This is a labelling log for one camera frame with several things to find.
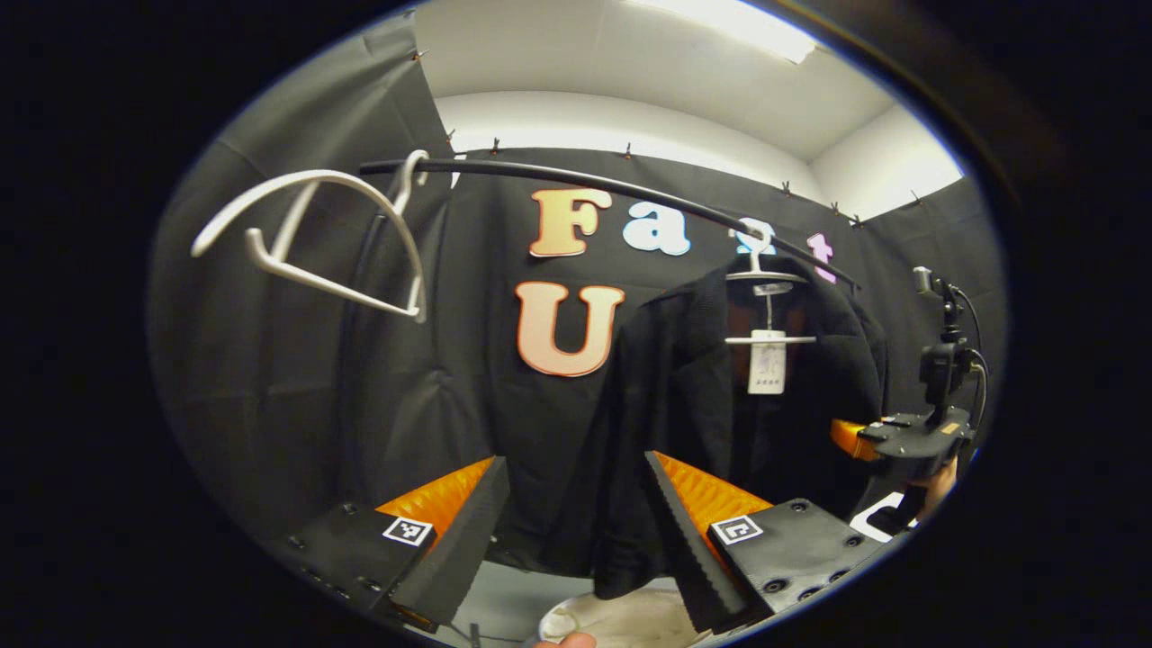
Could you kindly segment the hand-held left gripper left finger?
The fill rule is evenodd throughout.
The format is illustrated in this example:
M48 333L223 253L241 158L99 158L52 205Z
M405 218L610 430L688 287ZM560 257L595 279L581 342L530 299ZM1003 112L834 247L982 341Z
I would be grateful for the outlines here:
M472 590L510 493L505 455L391 502L338 502L276 541L276 562L340 606L433 633Z

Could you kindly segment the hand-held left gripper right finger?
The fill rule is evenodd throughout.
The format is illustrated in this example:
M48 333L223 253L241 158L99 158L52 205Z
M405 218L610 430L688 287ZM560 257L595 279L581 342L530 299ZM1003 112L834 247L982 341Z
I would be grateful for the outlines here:
M644 460L668 571L696 630L720 635L789 615L885 551L806 498L770 504L665 453Z

